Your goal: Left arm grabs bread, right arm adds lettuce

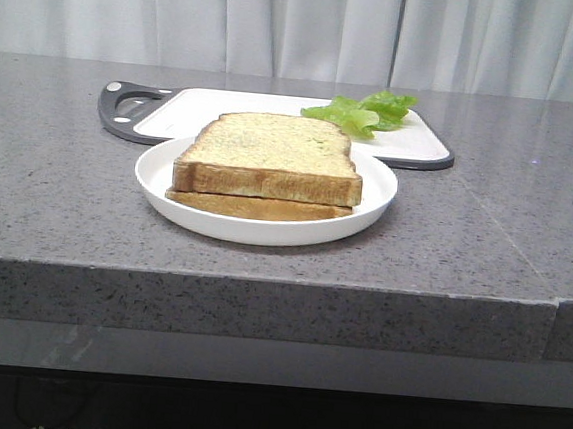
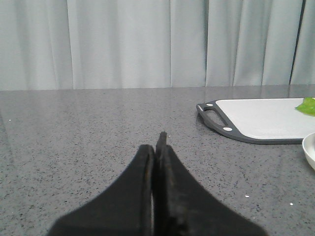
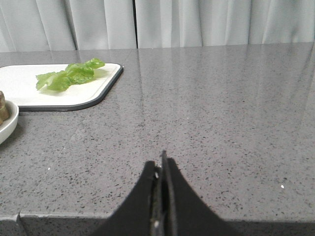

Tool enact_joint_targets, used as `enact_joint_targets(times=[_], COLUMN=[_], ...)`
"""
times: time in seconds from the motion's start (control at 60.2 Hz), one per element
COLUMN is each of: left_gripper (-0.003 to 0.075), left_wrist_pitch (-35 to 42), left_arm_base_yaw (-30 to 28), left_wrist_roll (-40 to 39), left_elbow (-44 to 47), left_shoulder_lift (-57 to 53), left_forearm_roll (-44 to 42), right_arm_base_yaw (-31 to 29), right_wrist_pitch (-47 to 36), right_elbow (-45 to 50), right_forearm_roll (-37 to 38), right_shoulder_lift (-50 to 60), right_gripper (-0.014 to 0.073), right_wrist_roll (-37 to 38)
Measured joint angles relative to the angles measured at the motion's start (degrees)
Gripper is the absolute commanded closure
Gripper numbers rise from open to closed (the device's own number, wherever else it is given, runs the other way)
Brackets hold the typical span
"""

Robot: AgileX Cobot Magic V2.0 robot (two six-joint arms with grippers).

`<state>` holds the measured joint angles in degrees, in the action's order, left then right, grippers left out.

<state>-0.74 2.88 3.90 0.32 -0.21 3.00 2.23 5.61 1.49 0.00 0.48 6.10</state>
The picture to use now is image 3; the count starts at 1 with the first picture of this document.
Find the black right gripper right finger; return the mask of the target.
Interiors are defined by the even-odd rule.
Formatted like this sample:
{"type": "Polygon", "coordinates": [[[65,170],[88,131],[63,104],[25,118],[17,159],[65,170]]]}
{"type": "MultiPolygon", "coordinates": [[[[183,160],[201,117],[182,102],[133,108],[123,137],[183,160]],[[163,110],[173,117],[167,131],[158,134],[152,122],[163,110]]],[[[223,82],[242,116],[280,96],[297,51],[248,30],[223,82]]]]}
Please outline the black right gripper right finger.
{"type": "Polygon", "coordinates": [[[236,230],[214,214],[183,177],[174,159],[161,154],[163,230],[166,236],[235,236],[236,230]]]}

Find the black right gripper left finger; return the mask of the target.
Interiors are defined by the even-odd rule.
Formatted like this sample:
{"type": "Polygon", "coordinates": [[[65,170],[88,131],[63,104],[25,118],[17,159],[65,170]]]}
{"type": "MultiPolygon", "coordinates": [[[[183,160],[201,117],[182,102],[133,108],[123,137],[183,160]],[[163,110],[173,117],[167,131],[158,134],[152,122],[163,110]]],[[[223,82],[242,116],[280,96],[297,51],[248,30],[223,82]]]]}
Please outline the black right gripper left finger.
{"type": "Polygon", "coordinates": [[[135,187],[94,236],[159,236],[161,169],[148,161],[135,187]]]}

